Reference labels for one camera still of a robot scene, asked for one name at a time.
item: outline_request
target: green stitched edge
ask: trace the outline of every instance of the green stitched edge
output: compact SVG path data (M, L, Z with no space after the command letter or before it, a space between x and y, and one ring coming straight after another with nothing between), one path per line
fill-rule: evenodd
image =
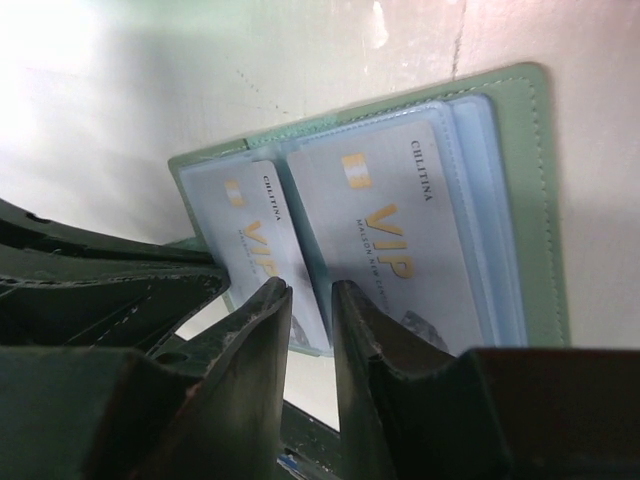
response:
M181 168L271 142L319 133L426 100L455 98L470 92L491 97L497 112L529 343L532 346L569 345L551 108L547 79L538 65L514 65L279 127L246 140L172 158L169 168L196 235L202 241L204 237L180 181Z

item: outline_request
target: white table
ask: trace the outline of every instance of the white table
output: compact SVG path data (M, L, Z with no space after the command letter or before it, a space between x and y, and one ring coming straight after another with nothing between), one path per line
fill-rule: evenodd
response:
M4 0L0 197L177 240L169 157L522 61L552 79L573 341L638 347L636 1ZM287 398L336 425L331 361L289 365Z

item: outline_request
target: white card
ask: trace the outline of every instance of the white card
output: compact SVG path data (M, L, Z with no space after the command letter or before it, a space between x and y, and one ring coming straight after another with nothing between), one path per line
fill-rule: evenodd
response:
M287 161L332 281L452 354L483 344L428 121L327 136Z
M234 305L246 302L277 275L293 287L291 340L301 347L329 351L274 165L265 160L207 167L185 169L181 175L207 244L229 272Z

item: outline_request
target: card chip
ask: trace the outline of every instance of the card chip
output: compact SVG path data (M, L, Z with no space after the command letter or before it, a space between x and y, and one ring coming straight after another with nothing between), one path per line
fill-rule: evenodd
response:
M235 180L227 180L224 182L224 188L227 191L227 197L231 205L234 207L242 207L244 205L244 198L240 193L240 185Z
M342 166L351 188L370 188L373 185L364 153L354 153L342 157Z

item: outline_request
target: wallet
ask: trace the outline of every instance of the wallet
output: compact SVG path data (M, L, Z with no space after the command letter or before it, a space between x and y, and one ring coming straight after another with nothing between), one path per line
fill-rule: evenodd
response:
M456 355L570 342L538 65L286 125L169 168L192 242L229 270L231 309L269 276L292 285L293 349L330 354L337 280Z

